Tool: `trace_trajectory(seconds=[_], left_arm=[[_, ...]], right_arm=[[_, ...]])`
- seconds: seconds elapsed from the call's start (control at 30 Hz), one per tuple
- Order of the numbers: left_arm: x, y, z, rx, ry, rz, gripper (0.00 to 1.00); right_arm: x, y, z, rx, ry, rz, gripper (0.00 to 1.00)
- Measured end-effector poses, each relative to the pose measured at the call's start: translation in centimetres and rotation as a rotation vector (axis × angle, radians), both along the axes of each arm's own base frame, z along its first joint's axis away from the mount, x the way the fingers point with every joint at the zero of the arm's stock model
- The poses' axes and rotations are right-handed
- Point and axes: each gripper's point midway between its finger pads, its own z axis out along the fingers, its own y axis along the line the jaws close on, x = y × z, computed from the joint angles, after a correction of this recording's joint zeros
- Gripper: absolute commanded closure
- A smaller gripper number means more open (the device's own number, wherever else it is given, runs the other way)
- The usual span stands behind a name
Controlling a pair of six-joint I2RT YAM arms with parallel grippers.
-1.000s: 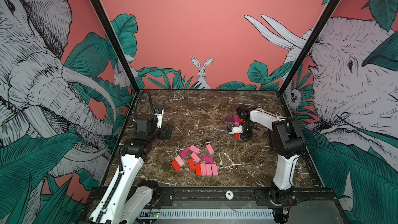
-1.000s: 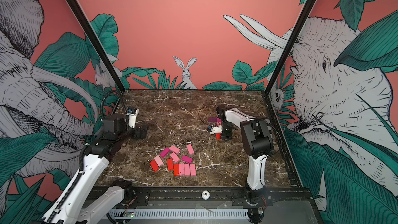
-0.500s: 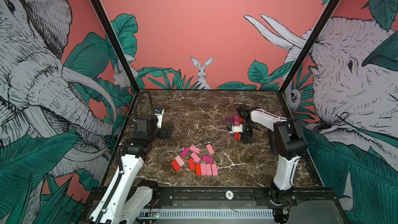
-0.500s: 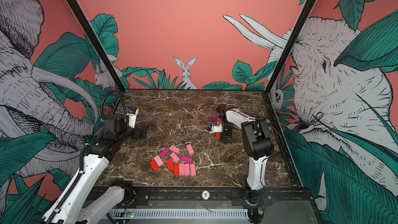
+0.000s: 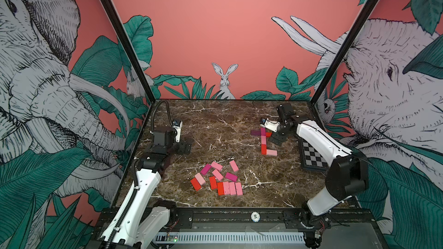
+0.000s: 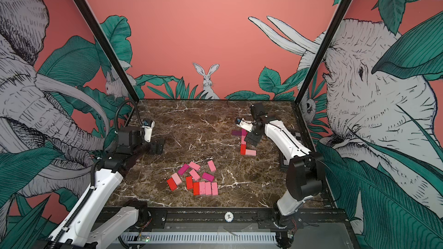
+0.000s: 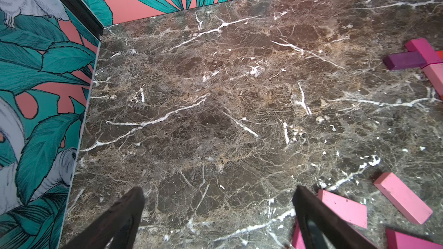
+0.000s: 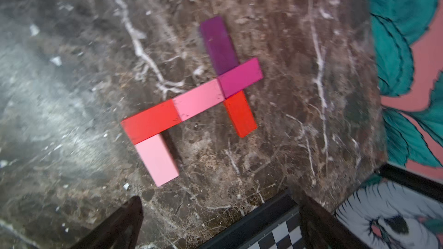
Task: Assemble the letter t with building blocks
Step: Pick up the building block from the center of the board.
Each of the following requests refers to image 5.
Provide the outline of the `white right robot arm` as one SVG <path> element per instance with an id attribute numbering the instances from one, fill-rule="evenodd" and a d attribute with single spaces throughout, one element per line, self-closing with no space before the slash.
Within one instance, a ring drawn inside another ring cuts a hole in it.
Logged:
<path id="1" fill-rule="evenodd" d="M 263 118 L 260 122 L 260 126 L 272 131 L 272 142 L 280 145 L 295 133 L 314 147 L 328 165 L 324 188 L 302 205 L 299 215 L 303 227 L 316 228 L 324 214 L 369 188 L 368 159 L 334 140 L 317 122 L 297 115 L 291 104 L 280 104 L 276 110 L 277 121 Z"/>

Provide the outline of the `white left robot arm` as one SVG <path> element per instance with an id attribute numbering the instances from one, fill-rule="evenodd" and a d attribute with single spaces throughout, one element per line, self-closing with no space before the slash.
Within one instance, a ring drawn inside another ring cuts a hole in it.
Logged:
<path id="1" fill-rule="evenodd" d="M 88 249 L 146 249 L 158 232 L 176 223 L 174 205 L 161 203 L 142 219 L 152 193 L 170 165 L 171 155 L 189 154 L 191 143 L 181 140 L 182 125 L 152 131 L 152 144 L 131 166 L 133 184 L 112 222 Z"/>

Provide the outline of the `purple block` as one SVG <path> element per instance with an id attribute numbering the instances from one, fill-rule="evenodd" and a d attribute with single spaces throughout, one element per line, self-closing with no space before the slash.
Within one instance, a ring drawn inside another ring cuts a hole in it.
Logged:
<path id="1" fill-rule="evenodd" d="M 251 130 L 250 134 L 252 136 L 261 136 L 261 131 L 260 130 Z"/>

